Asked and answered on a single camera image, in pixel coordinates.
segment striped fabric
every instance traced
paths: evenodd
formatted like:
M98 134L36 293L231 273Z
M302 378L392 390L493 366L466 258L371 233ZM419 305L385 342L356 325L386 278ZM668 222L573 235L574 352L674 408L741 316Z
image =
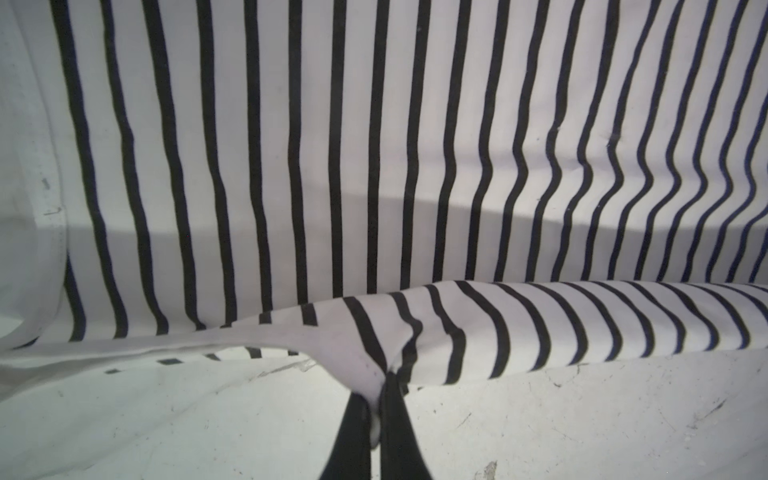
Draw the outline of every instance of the striped fabric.
M68 252L0 355L272 346L375 404L764 348L767 6L14 0Z

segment draped fabric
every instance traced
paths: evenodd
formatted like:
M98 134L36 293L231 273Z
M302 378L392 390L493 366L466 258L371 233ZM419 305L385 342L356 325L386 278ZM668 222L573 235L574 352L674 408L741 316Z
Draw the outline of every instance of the draped fabric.
M7 4L67 236L0 355L271 346L376 404L764 348L766 7Z

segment concrete floor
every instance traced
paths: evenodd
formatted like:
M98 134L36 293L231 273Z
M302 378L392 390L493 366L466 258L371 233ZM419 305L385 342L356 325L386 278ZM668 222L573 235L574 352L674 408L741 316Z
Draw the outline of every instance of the concrete floor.
M0 478L311 480L346 398L306 357L87 372L0 403ZM765 350L414 387L406 402L435 480L768 478Z

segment black stripe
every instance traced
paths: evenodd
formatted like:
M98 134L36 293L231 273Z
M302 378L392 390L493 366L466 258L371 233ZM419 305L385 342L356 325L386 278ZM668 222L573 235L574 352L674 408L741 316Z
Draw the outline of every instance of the black stripe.
M704 292L709 293L712 297L714 297L715 300L717 300L720 305L727 310L728 315L730 315L730 318L732 319L733 323L736 325L736 328L739 330L739 334L741 335L741 345L739 346L739 350L745 349L750 345L751 341L751 335L750 330L746 327L746 324L744 323L744 319L741 318L741 315L739 314L738 310L733 308L733 305L730 304L728 300L722 295L720 295L717 292L714 292L708 288L704 288L701 285L697 285L695 283L689 283L690 286L695 287L699 290L702 290Z
M763 106L760 108L760 116L757 119L755 131L752 134L752 139L746 148L746 155L744 156L744 171L746 173L746 181L750 184L750 192L746 196L745 201L737 209L735 209L735 211L727 219L725 219L723 225L720 227L720 231L717 233L717 242L715 243L712 257L710 258L710 262L707 264L707 278L710 278L712 270L715 267L715 263L720 258L720 252L722 251L723 244L725 243L725 236L728 226L736 217L739 216L739 214L741 214L741 212L743 212L749 205L751 205L752 201L755 199L757 184L755 182L754 175L752 175L752 160L755 156L757 143L760 141L760 135L763 133L763 128L766 124L766 116L768 116L768 95L766 95L766 97L763 99ZM733 282L733 278L736 276L736 270L739 268L741 259L744 257L744 252L746 251L746 241L749 239L752 226L766 215L768 215L768 204L759 214L750 219L750 221L746 222L744 225L743 229L741 230L739 249L736 251L736 256L733 258L733 262L731 263L728 270L728 277L725 281Z
M764 288L764 287L762 287L760 285L755 285L754 283L748 283L747 285L744 285L744 286L749 286L751 288L760 290L763 293L768 293L768 289L767 288Z
M366 353L376 362L376 365L379 366L382 372L387 373L389 367L386 364L386 356L379 343L379 338L376 336L376 331L373 329L371 319L368 317L368 313L366 313L366 309L362 307L360 301L354 296L345 296L344 303L346 303L346 307L355 320L357 333L360 334L362 346L366 349Z
M644 286L640 285L639 283L635 282L627 282L628 285L632 285L635 290L642 293L642 295L648 299L649 302L653 303L657 308L662 310L664 313L667 314L668 317L670 317L670 320L674 324L674 328L677 331L677 341L675 343L674 352L673 353L680 353L683 351L683 347L685 346L685 325L680 320L680 317L672 313L671 310L669 310L667 307L661 304L658 300L656 300L656 297L654 297Z
M25 343L24 345L19 345L19 346L15 346L15 347L13 347L13 348L12 348L12 350L25 349L25 348L27 348L28 346L33 346L33 345L35 344L35 342L37 342L37 341L38 341L38 339L39 339L39 338L40 338L39 336L36 336L34 339L32 339L32 340L29 340L29 341L28 341L27 343Z
M465 281L456 282L456 286L491 318L493 326L496 329L496 361L493 364L493 370L489 378L495 379L504 373L504 369L509 361L509 329L501 312L493 306L479 291Z
M766 230L765 235L763 235L763 245L760 247L760 255L757 256L757 260L755 260L755 266L752 267L750 283L755 281L755 278L760 271L760 267L763 265L763 260L766 258L766 252L768 252L768 230Z
M730 146L733 143L733 138L736 137L736 132L739 129L741 112L744 108L744 104L746 103L746 96L750 93L752 78L755 73L755 67L757 66L757 61L760 59L760 52L762 52L763 45L765 44L766 31L768 31L768 10L766 10L765 15L763 15L763 23L760 25L760 33L758 34L757 41L755 42L754 48L752 49L750 62L747 64L746 71L744 72L744 80L741 84L739 97L737 98L736 104L733 107L733 115L730 119L730 127L728 128L728 133L725 137L725 140L723 141L723 145L720 148L720 162L718 165L720 167L720 172L722 172L723 178L725 179L725 191L714 204L707 208L707 211L705 211L697 221L696 229L694 230L694 238L691 241L690 248L688 249L688 259L685 264L685 271L683 272L684 282L687 282L690 279L691 270L694 268L694 257L696 256L696 251L699 247L699 243L701 242L701 235L704 230L704 224L707 222L707 219L710 217L710 215L712 215L712 213L717 210L720 205L724 204L730 198L731 194L733 194L733 179L730 177L730 172L728 171L728 151L730 150ZM721 231L723 231L722 229L725 226L726 225L721 224ZM713 260L717 260L717 258L710 258L710 264L712 267L707 267L707 275L705 277L707 282L710 282L710 278L712 277L712 268L714 268Z
M402 348L402 366L397 372L397 378L402 385L407 385L411 382L411 375L413 373L413 366L419 359L419 351L416 349L416 341L419 339L419 335L424 331L424 326L421 320L416 319L412 314L410 308L408 308L408 300L406 296L400 292L393 292L389 294L395 305L397 305L397 312L400 314L400 318L403 322L408 323L413 330L413 334L408 342Z
M667 242L664 248L664 258L661 261L661 267L657 275L657 281L662 281L667 275L667 268L672 256L672 246L674 244L674 238L677 235L677 229L680 228L680 222L683 219L683 215L695 204L701 197L704 196L704 192L707 191L709 181L707 176L701 168L701 152L704 149L704 141L707 138L707 131L709 130L710 123L712 123L712 117L714 116L715 106L717 105L717 97L720 96L720 89L723 87L723 80L728 70L728 61L730 60L731 53L733 53L733 46L736 43L736 36L739 31L739 24L746 8L748 0L740 0L739 5L736 8L736 12L733 14L733 20L730 24L730 30L728 31L728 39L726 41L725 51L723 57L720 60L720 67L715 78L715 83L710 92L710 99L707 103L707 110L704 113L704 118L701 122L699 134L696 139L696 146L694 147L693 163L696 175L700 180L699 190L696 192L693 198L687 201L677 212L675 212L672 224L669 231L667 231Z
M702 321L702 323L707 326L707 330L710 331L710 344L705 349L706 351L710 351L712 349L717 348L717 344L720 343L720 333L715 328L715 325L712 324L712 322L706 318L704 315L701 314L698 308L696 308L696 304L693 300L690 299L688 295L686 295L682 290L676 288L675 286L670 285L669 283L659 283L659 285L666 287L672 293L677 295L677 298L680 299L681 302L685 305L685 307L699 320Z
M502 62L504 60L504 43L507 39L507 25L509 23L509 0L499 0L496 11L496 29L493 35L493 52L491 65L488 69L488 84L485 87L485 104L483 106L482 122L480 123L480 138L478 152L480 157L481 173L480 183L472 198L472 210L469 217L469 237L467 241L467 269L464 278L473 280L478 256L478 238L480 236L480 216L482 214L482 201L488 192L488 186L493 177L493 163L491 162L491 126L496 109L496 91L498 79L502 74Z
M440 187L437 203L437 224L435 225L435 262L432 269L432 282L442 280L442 268L445 261L445 231L448 229L448 208L451 190L456 180L456 124L458 122L458 103L462 96L462 75L464 59L467 53L469 35L469 16L472 0L461 0L458 4L456 40L453 46L451 81L448 89L448 105L445 108L445 131L442 136L442 151L445 156L445 176Z
M72 264L67 255L67 266L64 273L64 292L69 300L69 308L72 310L72 334L69 336L70 342L80 342L85 338L85 311L83 303L80 300L78 292L78 283L74 279Z
M309 326L317 326L317 312L312 303L304 303L301 307L301 323Z
M579 137L578 146L576 147L576 159L578 160L579 165L581 165L583 176L581 179L581 186L568 202L568 206L565 208L565 213L563 215L560 250L558 251L558 256L555 259L552 268L551 279L553 282L560 280L560 274L563 270L563 265L565 264L565 257L568 255L568 246L571 243L571 228L573 226L574 210L576 210L576 206L589 191L594 178L592 166L587 160L587 143L589 143L594 121L598 116L600 101L603 98L605 85L608 82L608 73L611 70L611 60L613 59L614 46L616 45L616 37L619 29L619 4L619 0L610 0L608 2L608 10L605 16L603 51L600 57L600 66L598 67L598 80L594 87L592 102L589 105L587 120L584 122L584 128L581 129L581 136Z
M568 303L568 301L560 293L557 293L554 290L549 289L539 283L531 283L531 286L538 288L542 292L551 296L554 301L560 305L560 308L562 308L565 312L565 315L568 317L568 321L571 322L571 326L573 326L574 334L576 335L576 353L574 354L574 358L571 360L569 365L579 363L581 359L584 358L584 355L586 355L587 349L589 349L589 338L587 338L587 332L584 330L584 324L581 322L581 318L579 318L576 310L574 310L571 304Z
M259 9L257 0L244 0L243 16L246 43L246 76L248 84L248 165L250 176L250 204L256 218L256 234L261 275L261 307L269 312L272 307L272 267L270 243L266 235L266 214L262 198L261 173L261 73L259 59Z
M645 316L644 313L638 309L634 303L632 303L632 300L629 300L629 297L624 295L621 291L613 288L612 286L608 285L604 282L594 282L596 285L602 286L609 292L613 293L615 296L619 298L622 302L626 303L627 306L634 312L634 314L637 316L637 319L640 321L640 326L643 328L643 334L645 335L645 351L643 351L642 355L640 355L641 358L645 358L647 356L650 356L654 352L654 347L656 346L656 339L654 338L654 328L650 323L650 320L647 316Z
M600 216L603 213L603 209L608 201L621 189L624 185L624 172L621 171L619 160L616 156L616 144L621 138L621 126L624 123L624 115L627 113L627 99L629 98L629 91L632 86L632 80L634 78L634 72L637 69L637 64L640 62L640 55L643 52L645 41L648 38L648 32L650 27L653 26L656 14L659 11L660 0L653 0L650 3L648 9L648 16L645 19L645 25L643 25L643 31L640 34L640 38L637 40L637 44L634 47L634 53L632 55L632 63L630 63L627 75L624 77L624 83L621 85L621 92L619 94L618 102L616 103L616 113L614 116L614 126L611 136L606 146L608 154L608 160L611 162L611 168L614 171L614 183L608 192L598 201L592 211L592 219L589 224L589 230L587 232L587 243L584 247L584 269L581 271L581 279L589 280L592 272L592 255L594 253L594 240L598 235L598 226L600 225Z
M536 356L536 361L534 362L531 371L540 369L547 364L549 353L552 351L552 340L549 338L547 324L538 312L536 305L527 299L525 295L521 295L509 285L503 283L496 283L495 285L504 290L508 295L513 296L528 311L528 315L531 317L533 326L536 328L536 335L538 336L538 356Z
M525 269L525 281L532 282L536 276L536 264L538 262L538 251L541 247L541 224L544 222L544 211L547 209L549 200L554 192L560 186L563 177L563 170L558 163L557 155L554 152L554 146L558 141L558 132L565 119L565 112L568 109L568 80L571 76L571 65L574 59L574 50L576 48L576 37L578 37L579 21L581 20L581 11L584 9L584 0L576 0L571 10L571 19L568 21L568 33L565 37L565 46L563 47L563 57L560 62L560 76L558 77L558 88L554 94L554 118L549 127L547 139L545 142L545 153L549 161L549 167L552 169L552 179L549 181L547 190L541 195L533 215L531 225L531 246L528 250L528 265Z
M272 312L264 312L259 314L259 325L270 325L272 323Z
M402 196L402 254L400 258L400 290L411 286L411 255L413 251L413 204L416 181L419 179L419 123L422 116L424 68L427 59L429 37L429 9L431 0L419 0L416 19L416 40L413 48L413 76L411 80L411 104L408 112L406 156L408 172L406 189Z
M210 0L197 0L197 28L200 32L200 99L203 105L203 135L208 170L214 185L214 206L219 233L219 254L224 290L224 322L237 320L235 268L230 242L230 218L227 212L227 192L219 172L219 151L216 137L216 83L214 70L214 20Z
M83 180L85 204L94 228L96 251L101 264L101 275L104 278L104 287L107 289L109 301L114 310L114 338L124 338L128 335L128 317L125 305L118 292L118 285L114 281L112 271L112 259L107 243L107 227L98 205L96 184L96 169L93 155L91 154L91 140L88 130L88 119L85 117L85 105L83 89L78 73L77 53L74 49L74 38L69 21L69 9L65 0L51 0L51 15L53 16L56 35L58 36L59 53L61 54L61 69L67 85L69 111L74 128L74 139L78 146L80 168Z
M732 290L736 293L739 293L742 296L745 296L752 304L757 307L757 309L760 311L760 313L763 314L763 318L768 322L768 307L766 307L766 304L764 302L759 301L757 298L751 296L747 292L743 290L739 290L737 288L732 287L731 285L723 285L722 283L718 283L717 286L721 286L723 288L727 288L728 290Z
M710 35L710 27L712 26L712 18L715 15L715 7L717 6L717 0L709 0L707 3L707 12L704 15L704 20L701 23L701 30L699 32L699 38L696 43L696 51L694 52L694 59L688 69L688 76L683 86L683 92L680 95L680 104L677 107L677 119L675 120L674 129L670 136L669 143L667 144L667 150L665 152L665 159L667 161L667 169L669 169L672 175L672 187L670 191L650 209L648 218L645 221L645 234L643 235L643 243L640 247L640 253L637 256L637 264L635 265L634 279L641 280L643 276L643 268L645 268L645 260L648 257L648 250L650 249L650 242L654 234L654 222L656 216L666 204L672 200L680 191L680 185L683 183L683 178L680 172L674 164L674 151L677 148L677 142L680 140L680 133L683 131L683 125L685 123L685 116L688 112L688 101L690 100L690 93L694 89L694 83L696 77L699 74L699 68L701 67L701 59L704 57L704 48L707 46L707 39Z
M376 31L373 35L373 73L371 120L368 126L368 288L376 293L379 260L379 174L381 172L382 108L386 36L389 27L389 0L376 5Z
M301 189L301 11L302 0L288 3L288 176L290 178L293 241L296 247L296 298L309 301L306 279L304 196Z
M147 226L147 215L144 212L144 205L141 203L141 192L134 154L134 133L131 130L130 123L128 123L120 69L118 67L118 55L114 47L114 16L112 14L111 0L101 0L101 18L104 23L104 51L106 54L109 88L112 94L112 108L121 137L125 191L128 196L128 205L134 218L134 228L136 229L136 247L138 250L141 287L144 291L144 298L147 299L147 306L149 306L149 310L152 312L152 316L154 316L155 323L157 324L155 334L165 335L168 333L168 318L157 303L157 296L154 292L152 245L149 227Z
M518 175L515 179L515 185L509 192L507 201L504 203L504 213L502 216L502 235L498 245L498 262L494 273L494 281L501 282L504 279L504 270L507 266L507 255L509 251L509 237L512 231L512 214L514 213L515 203L520 192L522 192L525 181L528 179L528 165L525 163L523 155L523 140L525 132L528 130L528 116L531 110L531 92L533 91L534 80L536 79L536 68L538 67L538 51L541 48L541 39L544 37L544 28L547 24L547 13L549 12L549 0L539 0L536 8L536 19L533 25L533 34L531 43L528 46L528 63L525 69L525 79L520 90L520 106L518 109L518 124L515 129L515 138L512 140L512 155L515 157L515 164L518 168Z
M170 70L168 53L165 50L163 22L157 0L141 1L144 6L144 21L147 24L147 36L152 54L157 102L160 105L163 146L170 171L170 192L174 197L174 209L176 210L176 226L179 233L179 249L184 275L184 311L197 330L205 330L205 325L197 317L197 280L192 253L192 234L187 213L187 198L184 193L184 171L179 158L176 112L174 110L174 98L170 90Z
M245 347L245 350L248 352L248 356L252 359L260 359L261 358L261 349L253 348L252 346Z
M674 36L677 32L677 24L680 21L680 11L683 9L684 0L677 0L672 11L672 17L670 23L667 26L667 33L664 35L664 43L661 46L661 55L659 57L659 68L656 73L656 84L654 85L653 94L650 96L650 109L648 111L648 118L645 122L645 129L640 138L640 143L637 145L637 163L643 172L644 183L643 187L637 194L632 197L632 200L624 205L619 215L619 221L616 229L616 239L614 241L614 249L611 252L611 258L608 261L608 275L607 278L612 280L616 277L616 263L619 259L619 253L621 252L621 244L624 242L624 234L627 232L627 221L629 219L630 212L634 206L643 197L645 197L650 189L654 185L654 175L648 167L645 154L648 148L648 141L650 135L654 131L654 125L656 123L656 116L659 111L659 103L661 103L661 94L664 91L664 83L667 80L667 70L669 69L670 59L672 57L672 48L674 46Z
M346 0L333 2L330 131L328 133L328 188L331 200L331 272L333 297L344 295L344 256L341 211L341 114L344 93Z
M605 306L602 300L600 300L594 293L585 289L578 283L565 282L564 284L586 296L594 304L595 308L598 309L598 312L600 312L600 315L603 317L603 321L605 321L605 324L608 327L608 331L611 332L611 338L613 339L611 351L608 353L608 356L605 357L605 361L610 362L615 360L621 352L621 347L624 345L624 338L621 336L621 331L616 325L614 317L611 316L611 312L608 311L608 308Z
M446 335L451 337L451 358L448 360L448 373L445 376L445 384L450 385L458 382L458 378L462 375L464 352L467 350L467 336L464 334L464 330L458 328L445 312L437 287L431 284L425 285L425 287L429 292L432 308L435 310L435 314L440 317L442 329L445 330Z

